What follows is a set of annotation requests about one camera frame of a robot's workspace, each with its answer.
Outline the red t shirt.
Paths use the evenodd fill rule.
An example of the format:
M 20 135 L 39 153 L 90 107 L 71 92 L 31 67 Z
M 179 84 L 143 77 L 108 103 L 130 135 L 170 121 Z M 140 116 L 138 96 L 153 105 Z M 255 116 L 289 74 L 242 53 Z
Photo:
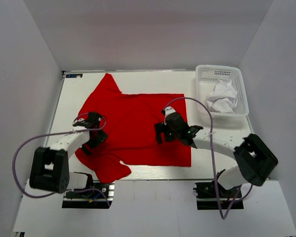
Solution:
M 191 166 L 191 148 L 180 141 L 158 144 L 154 126 L 164 120 L 161 110 L 171 102 L 184 118 L 183 94 L 123 94 L 111 74 L 105 74 L 99 85 L 84 102 L 79 114 L 97 112 L 106 118 L 105 142 L 90 154 L 78 149 L 77 159 L 96 173 L 103 183 L 131 174 L 130 165 Z

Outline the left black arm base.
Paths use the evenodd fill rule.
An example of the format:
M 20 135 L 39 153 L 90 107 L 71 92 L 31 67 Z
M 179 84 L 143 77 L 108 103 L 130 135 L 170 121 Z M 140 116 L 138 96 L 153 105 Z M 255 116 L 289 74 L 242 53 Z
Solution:
M 114 182 L 103 184 L 93 181 L 90 185 L 92 190 L 86 192 L 65 192 L 62 208 L 63 209 L 109 209 L 114 196 Z

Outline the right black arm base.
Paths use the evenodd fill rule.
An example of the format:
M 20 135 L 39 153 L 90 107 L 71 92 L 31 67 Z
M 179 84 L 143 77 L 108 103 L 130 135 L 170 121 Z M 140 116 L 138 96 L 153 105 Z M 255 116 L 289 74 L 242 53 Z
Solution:
M 197 182 L 193 188 L 196 194 L 197 210 L 218 210 L 214 182 Z M 219 197 L 222 210 L 227 210 L 235 197 L 237 188 L 225 190 L 219 185 Z

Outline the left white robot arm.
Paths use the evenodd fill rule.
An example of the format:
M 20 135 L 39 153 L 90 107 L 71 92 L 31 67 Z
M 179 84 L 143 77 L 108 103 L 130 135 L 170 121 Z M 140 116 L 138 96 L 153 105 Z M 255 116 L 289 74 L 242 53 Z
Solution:
M 35 150 L 30 173 L 30 187 L 62 194 L 75 190 L 89 197 L 94 193 L 91 175 L 70 172 L 69 159 L 77 150 L 89 156 L 92 150 L 102 144 L 108 135 L 103 131 L 104 117 L 96 112 L 87 113 L 87 118 L 77 117 L 73 122 L 73 131 L 64 135 L 49 147 Z

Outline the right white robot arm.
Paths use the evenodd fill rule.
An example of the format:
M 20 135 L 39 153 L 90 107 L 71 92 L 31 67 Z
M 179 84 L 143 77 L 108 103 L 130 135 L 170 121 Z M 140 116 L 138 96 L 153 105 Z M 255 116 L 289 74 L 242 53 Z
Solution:
M 237 166 L 218 173 L 213 192 L 226 196 L 234 187 L 250 183 L 260 187 L 278 165 L 278 159 L 256 134 L 226 136 L 199 125 L 188 125 L 177 113 L 168 113 L 154 126 L 158 144 L 179 141 L 187 147 L 213 150 L 236 161 Z

